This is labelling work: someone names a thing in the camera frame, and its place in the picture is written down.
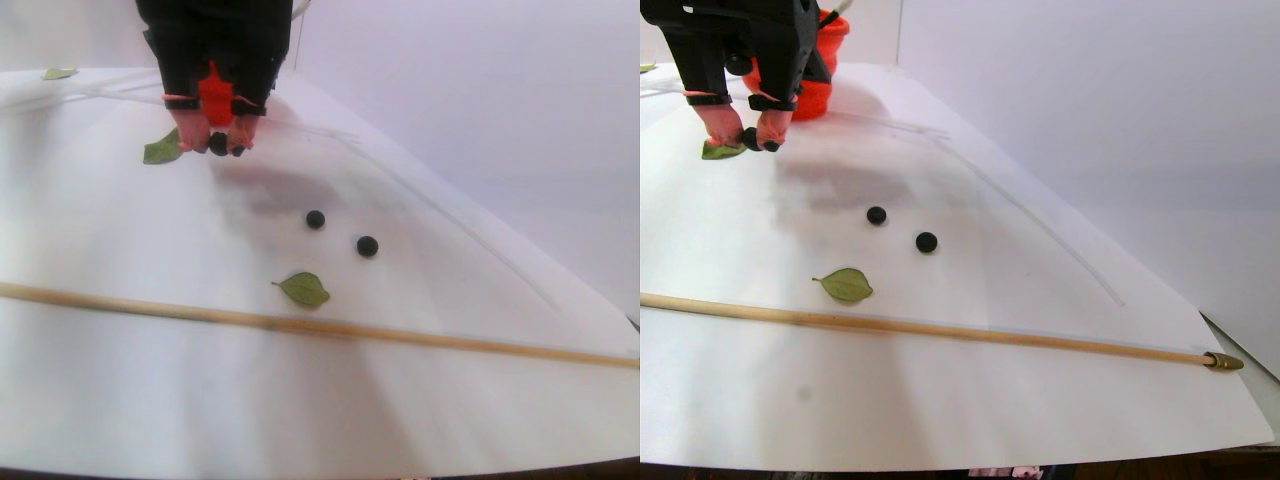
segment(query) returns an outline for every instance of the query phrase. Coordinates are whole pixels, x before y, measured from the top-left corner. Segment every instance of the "wooden stick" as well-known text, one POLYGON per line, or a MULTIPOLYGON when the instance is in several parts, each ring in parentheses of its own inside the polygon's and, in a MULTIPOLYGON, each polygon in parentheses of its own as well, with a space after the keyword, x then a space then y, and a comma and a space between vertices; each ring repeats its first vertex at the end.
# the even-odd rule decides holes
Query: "wooden stick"
POLYGON ((1070 338, 1032 335, 1025 333, 993 332, 961 326, 928 325, 895 320, 879 320, 833 314, 809 314, 787 310, 749 307, 741 305, 704 302, 700 300, 667 297, 653 293, 640 294, 640 306, 723 316, 731 319, 772 321, 778 324, 819 328, 854 328, 864 330, 910 333, 918 335, 947 337, 965 340, 1009 343, 1019 346, 1074 349, 1082 352, 1120 355, 1128 357, 1203 365, 1210 370, 1240 370, 1244 362, 1225 353, 1206 352, 1192 355, 1153 348, 1128 347, 1111 343, 1076 340, 1070 338))
POLYGON ((529 347, 502 342, 476 340, 468 338, 433 335, 426 333, 393 330, 378 326, 339 324, 333 321, 285 317, 275 315, 244 314, 214 308, 168 305, 127 298, 100 297, 84 293, 61 292, 0 282, 0 297, 28 302, 55 305, 73 308, 101 310, 119 314, 147 315, 178 320, 206 321, 223 325, 239 325, 266 330, 291 333, 311 333, 321 335, 369 338, 389 342, 411 343, 424 347, 465 349, 474 352, 516 355, 524 357, 558 360, 579 364, 594 364, 616 367, 639 369, 640 360, 612 357, 605 355, 571 352, 554 348, 529 347))

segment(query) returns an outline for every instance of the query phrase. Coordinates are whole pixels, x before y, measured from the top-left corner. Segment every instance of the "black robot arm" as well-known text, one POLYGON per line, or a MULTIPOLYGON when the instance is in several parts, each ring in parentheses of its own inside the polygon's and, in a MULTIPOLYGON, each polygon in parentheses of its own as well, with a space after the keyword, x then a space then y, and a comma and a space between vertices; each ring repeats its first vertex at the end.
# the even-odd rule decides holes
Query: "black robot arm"
POLYGON ((143 37, 160 65, 169 109, 198 109, 209 60, 233 84, 236 115, 265 115, 268 96, 289 51, 291 0, 136 0, 143 37))
POLYGON ((641 0, 640 13, 662 29, 685 88, 712 93, 690 105, 728 104, 724 69, 748 74, 751 56, 768 95, 753 95, 753 110, 795 110, 801 79, 831 82, 814 0, 641 0))

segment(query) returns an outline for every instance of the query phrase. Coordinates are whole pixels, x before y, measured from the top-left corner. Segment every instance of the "brass tip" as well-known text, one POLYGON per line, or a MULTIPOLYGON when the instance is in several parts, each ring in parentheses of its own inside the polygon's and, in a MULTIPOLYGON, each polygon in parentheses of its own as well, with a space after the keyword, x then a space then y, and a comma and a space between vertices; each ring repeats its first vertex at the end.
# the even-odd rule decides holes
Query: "brass tip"
POLYGON ((1204 356, 1213 358, 1212 364, 1204 365, 1210 370, 1240 370, 1244 367, 1243 360, 1226 353, 1204 352, 1204 356))

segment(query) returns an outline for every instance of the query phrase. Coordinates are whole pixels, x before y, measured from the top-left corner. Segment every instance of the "white wall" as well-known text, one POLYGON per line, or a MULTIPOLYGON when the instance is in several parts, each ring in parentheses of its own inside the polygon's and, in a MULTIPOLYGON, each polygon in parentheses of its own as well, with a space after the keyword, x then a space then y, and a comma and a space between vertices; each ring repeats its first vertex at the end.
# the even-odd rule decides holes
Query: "white wall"
POLYGON ((0 72, 155 67, 143 29, 133 0, 0 0, 0 72))
MULTIPOLYGON (((824 9, 835 8, 840 0, 819 0, 824 9)), ((856 0, 845 12, 852 22, 849 36, 840 45, 840 61, 893 64, 897 56, 899 13, 902 0, 856 0)), ((635 9, 640 22, 640 63, 671 61, 671 51, 662 38, 662 31, 650 26, 635 9)))
POLYGON ((908 0, 901 64, 1280 371, 1280 3, 908 0))
POLYGON ((635 316, 635 10, 316 1, 298 72, 635 316))

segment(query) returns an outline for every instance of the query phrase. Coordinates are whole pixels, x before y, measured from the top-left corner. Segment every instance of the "white table surface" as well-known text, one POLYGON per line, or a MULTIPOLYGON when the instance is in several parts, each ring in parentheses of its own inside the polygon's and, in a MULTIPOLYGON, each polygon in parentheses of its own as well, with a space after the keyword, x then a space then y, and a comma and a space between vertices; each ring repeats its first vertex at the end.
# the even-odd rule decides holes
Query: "white table surface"
MULTIPOLYGON (((641 83, 660 82, 663 67, 673 73, 659 67, 641 83)), ((842 64, 836 77, 833 114, 795 124, 777 154, 719 161, 698 159, 705 133, 678 96, 641 100, 645 292, 1222 351, 1194 306, 920 84, 877 65, 842 64), (886 227, 863 219, 870 205, 886 206, 886 227), (933 256, 914 251, 919 229, 938 233, 933 256), (841 306, 809 282, 841 266, 867 271, 876 293, 841 306)), ((1197 366, 649 308, 640 321, 649 462, 940 470, 1274 439, 1242 375, 1197 366)))
MULTIPOLYGON (((0 105, 133 72, 5 73, 0 105)), ((155 76, 133 84, 160 93, 155 76)), ((622 312, 324 92, 285 76, 268 109, 244 156, 166 165, 141 163, 173 128, 156 105, 0 113, 0 280, 639 355, 622 312), (353 248, 364 234, 371 260, 353 248), (270 284, 300 270, 333 294, 314 312, 270 284)), ((637 387, 627 369, 0 300, 9 468, 349 479, 598 462, 637 454, 637 387)))

